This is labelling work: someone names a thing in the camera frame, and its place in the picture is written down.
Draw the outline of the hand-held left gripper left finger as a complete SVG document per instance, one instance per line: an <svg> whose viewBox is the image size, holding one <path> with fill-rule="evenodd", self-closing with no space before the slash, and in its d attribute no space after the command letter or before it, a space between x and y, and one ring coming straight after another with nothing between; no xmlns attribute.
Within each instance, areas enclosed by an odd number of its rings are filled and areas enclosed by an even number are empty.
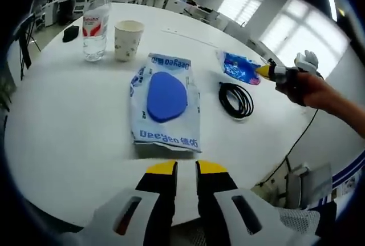
<svg viewBox="0 0 365 246"><path fill-rule="evenodd" d="M177 161L150 166L136 188L120 191L94 212L86 239L167 239L176 189Z"/></svg>

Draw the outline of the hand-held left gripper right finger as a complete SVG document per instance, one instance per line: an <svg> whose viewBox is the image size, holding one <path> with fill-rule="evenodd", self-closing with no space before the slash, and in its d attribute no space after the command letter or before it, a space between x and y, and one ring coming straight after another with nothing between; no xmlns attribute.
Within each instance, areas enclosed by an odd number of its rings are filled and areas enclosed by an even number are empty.
<svg viewBox="0 0 365 246"><path fill-rule="evenodd" d="M271 204L238 188L226 168L196 161L198 212L207 239L289 239L290 229Z"/></svg>

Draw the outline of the person's right hand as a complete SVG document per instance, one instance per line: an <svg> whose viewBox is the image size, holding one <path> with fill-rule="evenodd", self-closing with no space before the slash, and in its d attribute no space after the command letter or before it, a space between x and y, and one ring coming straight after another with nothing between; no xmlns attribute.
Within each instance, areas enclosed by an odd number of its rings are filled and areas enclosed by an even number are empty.
<svg viewBox="0 0 365 246"><path fill-rule="evenodd" d="M285 94L293 103L317 108L315 99L326 89L321 76L290 69L283 82L276 83L275 89Z"/></svg>

